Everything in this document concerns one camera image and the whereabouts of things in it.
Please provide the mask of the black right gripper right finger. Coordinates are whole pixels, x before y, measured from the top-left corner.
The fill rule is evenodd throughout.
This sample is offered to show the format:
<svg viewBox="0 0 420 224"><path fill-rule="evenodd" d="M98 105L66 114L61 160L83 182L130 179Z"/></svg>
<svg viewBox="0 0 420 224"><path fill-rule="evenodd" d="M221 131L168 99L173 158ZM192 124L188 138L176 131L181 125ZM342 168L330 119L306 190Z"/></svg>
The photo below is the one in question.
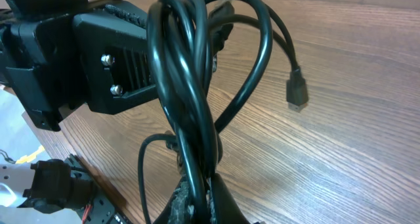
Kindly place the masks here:
<svg viewBox="0 0 420 224"><path fill-rule="evenodd" d="M211 223L249 224L218 173L210 178L209 185Z"/></svg>

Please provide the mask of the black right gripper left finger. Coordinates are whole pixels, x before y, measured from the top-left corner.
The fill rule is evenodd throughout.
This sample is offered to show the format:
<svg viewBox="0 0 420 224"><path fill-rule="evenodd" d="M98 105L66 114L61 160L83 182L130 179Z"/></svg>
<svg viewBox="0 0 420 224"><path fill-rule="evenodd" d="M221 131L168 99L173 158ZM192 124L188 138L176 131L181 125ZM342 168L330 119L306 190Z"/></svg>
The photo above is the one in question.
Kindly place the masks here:
<svg viewBox="0 0 420 224"><path fill-rule="evenodd" d="M182 176L167 205L154 224L192 224L194 206L190 200L190 186L186 176Z"/></svg>

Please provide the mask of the black cable silver plug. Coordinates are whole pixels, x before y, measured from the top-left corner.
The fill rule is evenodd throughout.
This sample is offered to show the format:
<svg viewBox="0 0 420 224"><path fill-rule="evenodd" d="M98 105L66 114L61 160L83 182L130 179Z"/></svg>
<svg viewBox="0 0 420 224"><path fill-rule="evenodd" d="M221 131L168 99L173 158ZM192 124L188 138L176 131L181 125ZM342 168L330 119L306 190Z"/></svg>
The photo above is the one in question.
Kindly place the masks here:
<svg viewBox="0 0 420 224"><path fill-rule="evenodd" d="M174 135L158 133L141 143L138 153L138 186L146 223L154 223L163 213L179 181L177 154L167 148Z"/></svg>

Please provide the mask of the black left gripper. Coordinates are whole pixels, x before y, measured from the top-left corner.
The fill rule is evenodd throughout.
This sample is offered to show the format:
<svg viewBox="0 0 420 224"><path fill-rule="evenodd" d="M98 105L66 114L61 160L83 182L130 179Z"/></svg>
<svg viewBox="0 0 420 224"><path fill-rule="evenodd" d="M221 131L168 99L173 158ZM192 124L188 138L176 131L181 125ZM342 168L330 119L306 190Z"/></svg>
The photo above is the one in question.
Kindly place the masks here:
<svg viewBox="0 0 420 224"><path fill-rule="evenodd" d="M123 0L35 22L3 9L1 82L35 126L49 131L60 131L59 123L85 102L87 85L93 112L118 114L152 101L158 93L148 67L146 19Z"/></svg>

